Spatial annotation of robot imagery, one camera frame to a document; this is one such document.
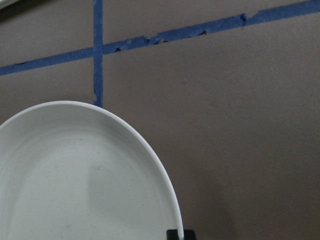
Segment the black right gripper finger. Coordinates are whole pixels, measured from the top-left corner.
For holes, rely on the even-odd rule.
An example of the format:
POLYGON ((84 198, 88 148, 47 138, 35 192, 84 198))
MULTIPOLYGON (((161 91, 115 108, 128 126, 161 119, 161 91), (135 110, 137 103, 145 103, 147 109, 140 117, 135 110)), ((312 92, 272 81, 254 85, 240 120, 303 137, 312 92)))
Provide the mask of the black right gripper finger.
POLYGON ((177 229, 168 229, 166 231, 167 240, 195 240, 195 231, 184 229, 183 234, 179 234, 177 229))

